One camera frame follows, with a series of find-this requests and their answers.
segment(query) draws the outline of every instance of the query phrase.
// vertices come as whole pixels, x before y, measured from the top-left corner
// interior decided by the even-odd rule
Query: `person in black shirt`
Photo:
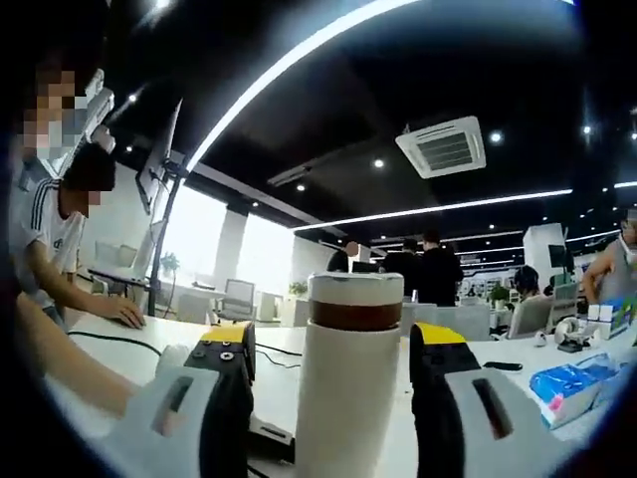
[[[396,272],[405,280],[404,300],[411,302],[413,293],[418,289],[420,276],[420,259],[416,256],[418,242],[415,239],[405,239],[402,251],[390,252],[382,262],[381,272]]]
[[[457,283],[464,275],[453,252],[440,247],[440,234],[431,230],[424,234],[425,253],[421,258],[418,302],[439,307],[456,305]]]
[[[358,243],[348,239],[345,248],[334,252],[327,263],[328,272],[349,272],[349,258],[358,255]]]

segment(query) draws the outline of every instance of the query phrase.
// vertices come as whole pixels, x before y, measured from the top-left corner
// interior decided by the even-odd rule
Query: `adidas shirt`
[[[47,259],[60,273],[76,272],[78,248],[85,218],[74,212],[67,219],[60,216],[58,191],[60,181],[45,179],[30,191],[13,218],[10,232],[11,256],[16,276],[24,291],[43,309],[54,305],[40,289],[27,265],[26,249],[39,241],[47,248]]]

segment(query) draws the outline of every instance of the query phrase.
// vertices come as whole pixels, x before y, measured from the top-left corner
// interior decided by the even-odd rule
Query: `black ceiling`
[[[345,8],[347,2],[335,1],[173,0],[151,15],[152,3],[112,5],[106,84],[115,91],[113,130],[120,144],[153,137],[183,97],[173,146],[188,156],[270,65],[366,2]],[[568,237],[612,230],[621,212],[613,207],[637,202],[637,188],[613,188],[637,180],[637,141],[630,136],[637,33],[629,24],[634,17],[619,6],[578,3],[421,1],[379,15],[291,66],[241,111],[201,164],[320,221],[573,189],[567,196],[337,226],[373,244],[429,227],[448,238],[524,231],[544,221],[561,222]],[[125,101],[131,93],[138,93],[134,105]],[[480,122],[487,167],[423,180],[394,139],[407,125],[414,130],[465,116]],[[582,134],[584,124],[591,135]],[[490,144],[493,130],[502,132],[501,144]],[[129,160],[122,147],[118,153]],[[382,169],[372,167],[378,158]],[[287,173],[294,180],[269,183]],[[209,177],[193,173],[189,181],[231,203],[254,201]],[[307,224],[287,208],[259,211],[289,226]],[[302,234],[335,240],[324,231]],[[586,244],[570,243],[575,252]],[[521,245],[518,234],[454,247]]]

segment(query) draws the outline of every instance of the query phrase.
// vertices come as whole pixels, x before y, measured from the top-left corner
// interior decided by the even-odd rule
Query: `window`
[[[250,214],[246,223],[237,277],[260,291],[286,294],[292,267],[293,232]]]
[[[165,204],[157,207],[162,215],[164,207]],[[162,255],[172,252],[177,256],[180,276],[193,279],[195,274],[212,276],[225,217],[226,204],[223,202],[189,187],[179,188],[170,213]]]

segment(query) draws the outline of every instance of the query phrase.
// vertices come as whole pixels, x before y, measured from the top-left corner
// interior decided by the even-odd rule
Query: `ceiling air conditioner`
[[[487,165],[476,117],[454,119],[402,134],[396,138],[396,144],[425,179]]]

